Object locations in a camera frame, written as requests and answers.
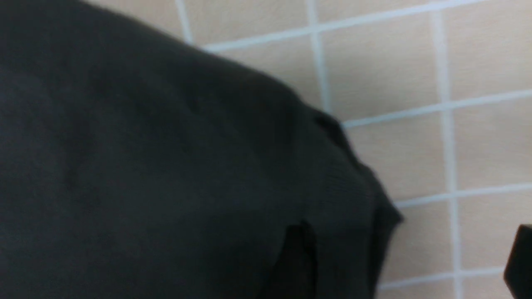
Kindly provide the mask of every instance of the white grout line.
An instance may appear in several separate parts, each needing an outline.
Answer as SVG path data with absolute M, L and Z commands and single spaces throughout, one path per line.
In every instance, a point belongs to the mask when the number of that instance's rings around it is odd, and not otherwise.
M 433 283 L 435 281 L 451 279 L 453 277 L 454 277 L 454 273 L 439 273 L 439 274 L 428 275 L 428 276 L 423 276 L 423 277 L 414 277 L 414 278 L 410 278 L 406 280 L 394 281 L 392 283 L 382 284 L 379 286 L 379 289 L 386 290 L 386 289 L 400 288 L 400 287 L 406 287 L 406 286 L 412 286 L 412 285 L 418 285 L 418 284 Z
M 481 269 L 472 269 L 472 270 L 463 270 L 460 273 L 462 277 L 479 277 L 479 276 L 491 276 L 499 275 L 504 273 L 504 267 L 493 267 L 493 268 L 481 268 Z
M 311 27 L 303 27 L 297 29 L 291 29 L 287 31 L 274 32 L 266 35 L 255 36 L 250 38 L 243 38 L 226 43 L 209 44 L 203 47 L 204 50 L 209 52 L 221 52 L 231 49 L 240 49 L 258 44 L 268 43 L 270 41 L 278 41 L 287 38 L 293 38 L 298 36 L 305 36 L 312 33 Z
M 472 197 L 479 195 L 503 194 L 519 191 L 532 190 L 532 183 L 513 184 L 483 189 L 463 190 L 456 192 L 457 197 Z
M 369 118 L 362 118 L 362 119 L 355 119 L 355 120 L 348 120 L 344 121 L 342 123 L 344 128 L 352 128 L 352 127 L 358 127 L 358 126 L 364 126 L 367 124 L 377 123 L 377 122 L 385 122 L 385 121 L 392 121 L 397 120 L 401 118 L 411 118 L 416 117 L 423 114 L 433 113 L 433 112 L 439 112 L 446 109 L 446 105 L 444 104 L 435 104 L 420 108 L 413 108 L 403 111 L 397 111 L 392 112 L 388 114 L 379 115 L 376 117 L 369 117 Z
M 498 103 L 513 99 L 532 97 L 532 89 L 517 90 L 509 93 L 488 95 L 483 97 L 470 98 L 462 101 L 453 101 L 451 109 L 471 107 L 484 104 Z
M 320 23 L 320 24 L 316 24 L 315 26 L 289 29 L 285 31 L 274 32 L 271 34 L 255 36 L 251 38 L 232 40 L 232 41 L 216 43 L 216 44 L 209 44 L 209 45 L 204 46 L 204 49 L 210 52 L 226 51 L 229 49 L 248 47 L 248 46 L 252 46 L 255 44 L 268 43 L 270 41 L 275 41 L 275 40 L 282 40 L 286 38 L 309 35 L 310 33 L 313 33 L 313 32 L 323 32 L 323 31 L 335 30 L 335 29 L 340 29 L 340 28 L 346 28 L 346 27 L 355 26 L 355 25 L 373 23 L 373 22 L 378 22 L 378 21 L 392 19 L 392 18 L 398 18 L 401 16 L 407 16 L 407 15 L 413 15 L 413 14 L 419 14 L 419 13 L 425 13 L 425 12 L 431 12 L 431 11 L 439 11 L 439 10 L 449 9 L 452 7 L 468 5 L 468 4 L 473 4 L 477 2 L 483 2 L 483 1 L 490 1 L 490 0 L 447 0 L 447 1 L 441 1 L 441 2 L 432 2 L 429 4 L 408 7 L 405 9 L 356 16 L 354 18 L 349 18 L 349 19 L 340 20 L 340 21 Z
M 436 69 L 438 79 L 438 94 L 445 108 L 442 111 L 442 140 L 444 145 L 445 161 L 445 182 L 447 191 L 451 194 L 448 199 L 451 244 L 453 248 L 453 278 L 454 278 L 454 297 L 455 299 L 463 298 L 461 271 L 461 240 L 460 240 L 460 219 L 458 200 L 456 199 L 457 178 L 456 178 L 456 154 L 454 139 L 454 120 L 453 112 L 449 105 L 451 101 L 451 83 L 449 82 L 448 58 L 447 58 L 447 40 L 444 29 L 444 21 L 441 11 L 434 11 L 430 14 L 434 48 L 436 52 Z
M 181 27 L 183 29 L 183 37 L 185 42 L 192 44 L 194 39 L 192 38 L 192 31 L 190 29 L 190 22 L 188 21 L 187 8 L 185 7 L 185 0 L 175 0 L 177 6 L 177 13 L 181 20 Z
M 532 190 L 532 183 L 504 185 L 504 186 L 488 187 L 488 188 L 482 188 L 482 189 L 459 190 L 459 191 L 456 191 L 455 193 L 444 193 L 444 194 L 437 194 L 433 196 L 413 198 L 411 200 L 395 201 L 394 204 L 397 208 L 403 209 L 406 207 L 412 207 L 412 206 L 417 206 L 417 205 L 422 205 L 422 204 L 445 201 L 452 197 L 456 197 L 456 198 L 474 197 L 474 196 L 480 196 L 480 195 L 504 194 L 504 193 L 519 192 L 519 191 L 527 191 L 527 190 Z
M 493 267 L 493 268 L 478 268 L 471 270 L 460 271 L 458 276 L 460 278 L 471 278 L 471 277 L 483 277 L 483 276 L 494 276 L 504 273 L 504 267 Z M 379 285 L 380 290 L 401 288 L 406 286 L 413 286 L 418 284 L 434 283 L 441 280 L 453 279 L 456 274 L 454 272 L 438 273 L 433 275 L 414 277 L 405 280 L 392 281 L 391 283 L 384 283 Z
M 414 199 L 411 199 L 411 200 L 397 201 L 397 202 L 394 202 L 394 205 L 397 208 L 399 208 L 399 209 L 403 209 L 405 207 L 417 206 L 417 205 L 428 204 L 428 203 L 433 203 L 433 202 L 446 201 L 447 199 L 451 198 L 452 196 L 454 196 L 454 195 L 450 194 L 450 193 L 438 194 L 438 195 L 434 195 L 434 196 L 426 196 L 426 197 L 414 198 Z
M 348 121 L 344 121 L 342 123 L 342 126 L 345 129 L 348 129 L 352 127 L 365 126 L 367 124 L 372 124 L 372 123 L 377 123 L 377 122 L 392 121 L 392 120 L 397 120 L 397 119 L 402 119 L 402 118 L 411 118 L 411 117 L 416 117 L 416 116 L 428 114 L 428 113 L 441 112 L 441 111 L 453 110 L 453 109 L 459 109 L 459 108 L 471 107 L 471 106 L 493 104 L 493 103 L 504 102 L 504 101 L 512 101 L 512 100 L 522 99 L 522 98 L 527 98 L 527 97 L 532 97 L 532 89 L 519 90 L 516 92 L 489 95 L 489 96 L 484 96 L 484 97 L 463 99 L 460 101 L 450 101 L 448 103 L 439 103 L 439 104 L 429 105 L 429 106 L 420 107 L 420 108 L 413 108 L 413 109 L 393 112 L 389 114 L 383 114 L 383 115 L 379 115 L 376 117 L 348 120 Z
M 318 23 L 318 13 L 316 11 L 316 1 L 306 1 L 307 14 L 309 16 L 310 27 L 313 28 Z M 325 57 L 323 55 L 323 44 L 321 36 L 313 30 L 311 33 L 312 50 L 314 52 L 314 64 L 316 73 L 318 75 L 318 82 L 320 85 L 321 107 L 327 113 L 332 113 L 333 109 L 330 101 L 329 80 L 327 78 L 327 66 L 325 64 Z

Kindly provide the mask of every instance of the beige tile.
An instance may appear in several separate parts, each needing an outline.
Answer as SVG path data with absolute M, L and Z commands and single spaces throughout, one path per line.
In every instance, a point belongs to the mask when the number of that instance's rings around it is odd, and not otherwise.
M 530 223 L 532 192 L 464 198 L 459 211 L 462 267 L 503 267 L 517 228 Z
M 305 0 L 185 0 L 185 3 L 198 44 L 308 25 Z
M 323 43 L 341 120 L 438 102 L 428 14 L 326 32 Z
M 382 282 L 452 271 L 447 201 L 401 209 L 405 222 L 393 236 Z
M 429 0 L 317 0 L 320 21 L 332 21 L 427 4 Z
M 182 37 L 181 21 L 174 0 L 86 0 L 135 18 L 177 37 Z
M 453 281 L 450 279 L 401 288 L 381 290 L 377 299 L 454 299 Z
M 454 112 L 459 188 L 532 180 L 531 114 L 532 98 Z
M 466 278 L 463 299 L 513 299 L 501 275 Z
M 310 37 L 298 37 L 219 54 L 272 74 L 295 88 L 303 101 L 321 108 Z
M 532 87 L 532 2 L 493 0 L 447 10 L 453 99 Z
M 445 192 L 440 114 L 355 127 L 348 131 L 362 162 L 394 200 Z

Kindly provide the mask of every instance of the square tile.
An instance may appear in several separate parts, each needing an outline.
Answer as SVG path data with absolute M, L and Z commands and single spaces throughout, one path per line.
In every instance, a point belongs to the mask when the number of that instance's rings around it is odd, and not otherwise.
M 307 26 L 305 0 L 185 0 L 198 44 L 219 43 Z
M 446 192 L 439 113 L 354 127 L 348 135 L 393 200 Z
M 381 281 L 452 271 L 448 202 L 417 205 L 401 212 L 405 222 L 392 238 Z
M 455 299 L 453 280 L 381 290 L 377 299 Z
M 462 267 L 504 267 L 517 229 L 530 223 L 532 191 L 459 200 Z
M 513 299 L 502 274 L 466 278 L 462 285 L 463 299 Z
M 87 0 L 87 2 L 133 16 L 171 35 L 183 36 L 181 21 L 174 0 Z
M 404 9 L 429 0 L 317 0 L 320 21 L 334 21 L 364 14 Z
M 341 120 L 439 102 L 426 13 L 325 32 L 323 47 L 332 107 Z
M 284 81 L 310 105 L 321 108 L 310 37 L 298 37 L 219 53 Z
M 460 189 L 532 181 L 532 98 L 454 111 Z
M 532 87 L 532 2 L 493 0 L 446 10 L 453 99 Z

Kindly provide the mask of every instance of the tiled wall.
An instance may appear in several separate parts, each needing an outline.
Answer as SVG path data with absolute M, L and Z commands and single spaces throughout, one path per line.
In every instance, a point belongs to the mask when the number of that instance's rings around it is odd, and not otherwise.
M 92 0 L 262 69 L 344 122 L 406 216 L 381 299 L 511 298 L 532 222 L 530 0 Z

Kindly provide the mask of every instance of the black object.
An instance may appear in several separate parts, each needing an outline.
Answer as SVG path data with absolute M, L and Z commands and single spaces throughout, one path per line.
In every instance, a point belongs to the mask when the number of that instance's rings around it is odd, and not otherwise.
M 532 298 L 532 226 L 521 225 L 506 265 L 504 280 L 515 299 Z
M 286 230 L 285 243 L 257 299 L 313 299 L 316 294 L 316 237 L 304 222 Z
M 1 299 L 255 298 L 302 220 L 316 298 L 373 298 L 401 216 L 335 119 L 132 19 L 0 1 Z

